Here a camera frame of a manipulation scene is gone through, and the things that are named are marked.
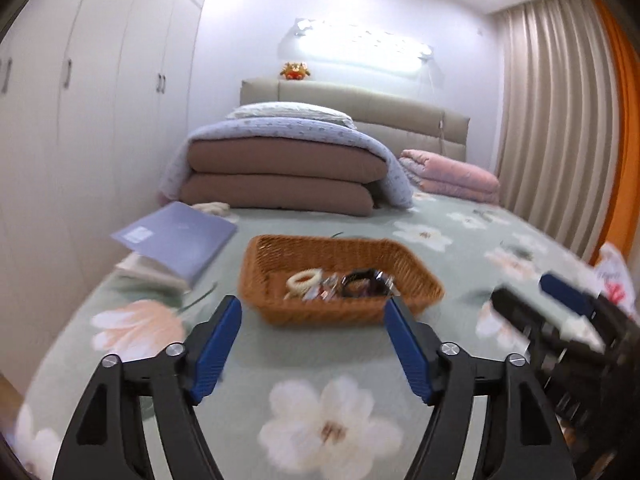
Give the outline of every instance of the light fixture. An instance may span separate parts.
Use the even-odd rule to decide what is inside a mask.
[[[307,54],[333,62],[411,73],[433,57],[426,44],[361,25],[300,19],[294,33]]]

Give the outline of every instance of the orange curtain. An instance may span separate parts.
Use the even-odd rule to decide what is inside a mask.
[[[609,37],[618,79],[620,152],[609,210],[597,247],[614,244],[628,258],[640,215],[640,62],[631,42],[602,0],[594,0]],[[591,263],[595,264],[594,254]]]

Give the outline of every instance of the plastic bag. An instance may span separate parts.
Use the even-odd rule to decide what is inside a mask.
[[[593,270],[603,284],[601,292],[611,303],[616,304],[620,310],[640,324],[634,284],[620,251],[613,244],[606,242],[600,248],[600,261]]]

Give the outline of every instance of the folded pink quilt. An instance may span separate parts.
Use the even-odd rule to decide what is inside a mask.
[[[498,204],[498,200],[500,198],[497,191],[493,193],[475,191],[467,187],[456,186],[455,184],[447,184],[446,182],[421,178],[407,169],[405,169],[404,172],[406,173],[406,176],[409,177],[409,180],[425,193],[454,196],[464,200],[472,200],[473,202],[495,205]]]
[[[400,164],[422,178],[485,193],[500,191],[498,179],[473,164],[421,150],[404,150],[400,156]]]

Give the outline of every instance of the brown basket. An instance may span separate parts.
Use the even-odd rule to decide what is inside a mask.
[[[385,298],[284,300],[287,280],[301,270],[322,269],[344,276],[368,268],[392,275],[414,314],[444,295],[439,280],[411,251],[392,240],[283,235],[257,236],[249,242],[238,289],[273,324],[380,323]]]

